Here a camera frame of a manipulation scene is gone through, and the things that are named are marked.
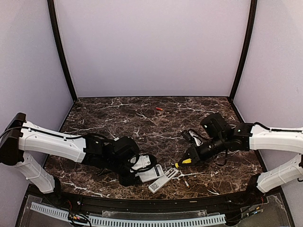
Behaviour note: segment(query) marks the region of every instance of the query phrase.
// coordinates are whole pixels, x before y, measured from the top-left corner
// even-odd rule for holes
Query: wall
[[[79,97],[228,96],[249,0],[57,0]]]
[[[0,131],[18,112],[58,130],[72,100],[53,39],[46,0],[0,3]],[[42,164],[45,155],[35,154]],[[14,226],[28,182],[0,164],[0,226]]]
[[[250,49],[235,98],[247,122],[303,127],[303,1],[259,0]],[[267,168],[295,153],[262,151]],[[283,186],[296,226],[301,227],[302,183]]]

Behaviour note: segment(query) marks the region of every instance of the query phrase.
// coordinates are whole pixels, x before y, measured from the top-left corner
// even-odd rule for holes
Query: yellow object
[[[182,164],[189,164],[189,163],[191,163],[191,158],[182,161]]]

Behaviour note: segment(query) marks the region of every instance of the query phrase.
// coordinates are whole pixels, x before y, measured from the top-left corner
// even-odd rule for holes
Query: ventilation grille
[[[32,202],[31,210],[52,218],[68,221],[68,212]],[[89,216],[94,227],[204,227],[225,224],[225,215],[168,221],[123,220]]]

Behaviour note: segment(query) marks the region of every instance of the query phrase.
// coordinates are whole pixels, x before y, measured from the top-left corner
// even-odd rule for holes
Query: white panel
[[[250,50],[235,104],[247,122],[303,126],[303,1],[258,1]],[[269,170],[295,153],[263,151]],[[302,226],[303,185],[283,186],[296,226]]]
[[[249,0],[57,0],[78,96],[228,96]]]
[[[0,2],[0,131],[18,112],[58,130],[72,100],[56,50],[46,0]],[[33,154],[38,163],[45,155]],[[0,226],[15,226],[28,182],[0,164]]]

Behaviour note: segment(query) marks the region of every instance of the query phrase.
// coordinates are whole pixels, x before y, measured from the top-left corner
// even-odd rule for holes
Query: marble table
[[[158,163],[168,168],[190,146],[181,137],[181,131],[191,128],[207,137],[200,121],[216,112],[231,125],[239,122],[225,97],[80,98],[61,132],[75,135],[97,132],[109,138],[130,136],[141,153],[155,155]],[[215,161],[222,163],[224,156],[224,152],[220,153]],[[182,168],[181,175],[152,194],[147,188],[151,182],[123,187],[115,173],[98,176],[99,169],[62,157],[49,156],[45,169],[60,179],[65,192],[139,200],[185,199],[244,191],[250,177],[262,171],[254,151],[233,151],[229,152],[225,166],[219,167],[211,159],[203,166]]]

